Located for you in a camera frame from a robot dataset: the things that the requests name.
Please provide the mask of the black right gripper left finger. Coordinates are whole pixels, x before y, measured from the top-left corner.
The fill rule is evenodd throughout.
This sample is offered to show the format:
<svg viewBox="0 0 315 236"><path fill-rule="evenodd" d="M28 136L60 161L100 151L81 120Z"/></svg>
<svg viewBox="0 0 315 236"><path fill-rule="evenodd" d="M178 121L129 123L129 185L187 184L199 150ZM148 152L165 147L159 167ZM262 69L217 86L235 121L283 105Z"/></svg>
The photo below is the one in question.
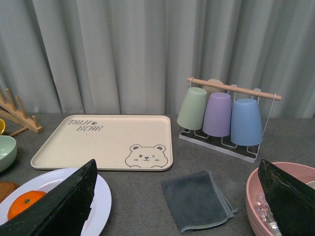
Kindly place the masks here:
<svg viewBox="0 0 315 236"><path fill-rule="evenodd" d="M97 167L87 162L0 227L2 236L79 236L91 212Z"/></svg>

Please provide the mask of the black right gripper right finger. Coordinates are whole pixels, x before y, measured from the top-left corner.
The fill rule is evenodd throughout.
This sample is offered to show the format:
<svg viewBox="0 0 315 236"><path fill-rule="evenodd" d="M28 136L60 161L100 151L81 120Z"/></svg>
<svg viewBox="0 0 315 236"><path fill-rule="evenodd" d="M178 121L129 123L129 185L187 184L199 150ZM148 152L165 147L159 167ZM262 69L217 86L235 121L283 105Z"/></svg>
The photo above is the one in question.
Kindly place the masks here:
<svg viewBox="0 0 315 236"><path fill-rule="evenodd" d="M315 234L315 190L263 159L258 177L265 199L283 236Z"/></svg>

